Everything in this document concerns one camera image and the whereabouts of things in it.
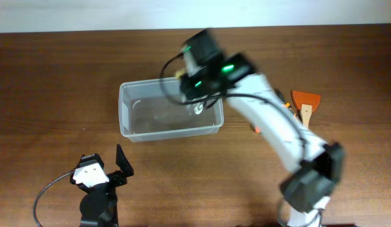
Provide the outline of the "clear box of coloured bits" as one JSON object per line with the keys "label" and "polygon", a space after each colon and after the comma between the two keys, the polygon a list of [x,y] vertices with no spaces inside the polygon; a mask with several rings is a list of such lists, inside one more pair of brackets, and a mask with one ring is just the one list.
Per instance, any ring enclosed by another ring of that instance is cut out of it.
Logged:
{"label": "clear box of coloured bits", "polygon": [[[187,75],[187,71],[182,68],[182,69],[179,69],[178,71],[175,72],[175,78],[177,80],[181,80],[181,79],[184,79],[184,77]],[[202,103],[195,103],[195,104],[191,104],[191,105],[187,105],[186,106],[186,109],[187,109],[187,113],[191,116],[191,117],[195,117],[195,116],[198,116],[200,115],[201,113],[203,113],[204,111],[204,105]]]}

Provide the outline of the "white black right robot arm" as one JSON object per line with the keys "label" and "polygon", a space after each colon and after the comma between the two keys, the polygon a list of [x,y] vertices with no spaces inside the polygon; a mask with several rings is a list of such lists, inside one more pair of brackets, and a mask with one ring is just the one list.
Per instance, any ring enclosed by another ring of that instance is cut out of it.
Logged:
{"label": "white black right robot arm", "polygon": [[183,53],[187,74],[180,89],[187,99],[223,98],[260,129],[290,176],[280,185],[290,217],[281,226],[321,226],[322,214],[342,175],[344,150],[329,144],[295,119],[264,74],[242,54],[195,59]]}

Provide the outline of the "orange scraper with wooden handle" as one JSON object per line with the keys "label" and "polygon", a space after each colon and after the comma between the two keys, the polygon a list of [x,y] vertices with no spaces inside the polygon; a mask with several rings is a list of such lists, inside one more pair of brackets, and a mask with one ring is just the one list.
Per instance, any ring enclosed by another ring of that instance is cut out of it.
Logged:
{"label": "orange scraper with wooden handle", "polygon": [[318,108],[321,95],[304,91],[292,91],[291,97],[296,109],[300,113],[303,126],[309,128],[312,113]]}

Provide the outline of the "clear plastic storage container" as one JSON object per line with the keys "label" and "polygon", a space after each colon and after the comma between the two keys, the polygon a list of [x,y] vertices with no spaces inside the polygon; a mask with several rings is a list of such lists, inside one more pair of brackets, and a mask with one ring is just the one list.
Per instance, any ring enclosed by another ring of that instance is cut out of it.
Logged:
{"label": "clear plastic storage container", "polygon": [[134,143],[215,134],[223,123],[221,100],[191,117],[186,106],[172,104],[165,98],[159,79],[120,85],[120,133]]}

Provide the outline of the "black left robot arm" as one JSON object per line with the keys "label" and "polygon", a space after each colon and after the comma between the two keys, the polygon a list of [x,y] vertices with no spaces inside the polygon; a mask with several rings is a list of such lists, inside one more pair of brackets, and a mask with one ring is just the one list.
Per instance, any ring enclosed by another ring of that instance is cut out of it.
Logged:
{"label": "black left robot arm", "polygon": [[116,165],[119,167],[117,171],[106,174],[99,154],[80,158],[70,177],[70,183],[86,193],[79,204],[80,226],[119,225],[116,188],[126,185],[127,179],[134,175],[133,167],[119,144],[116,147]]}

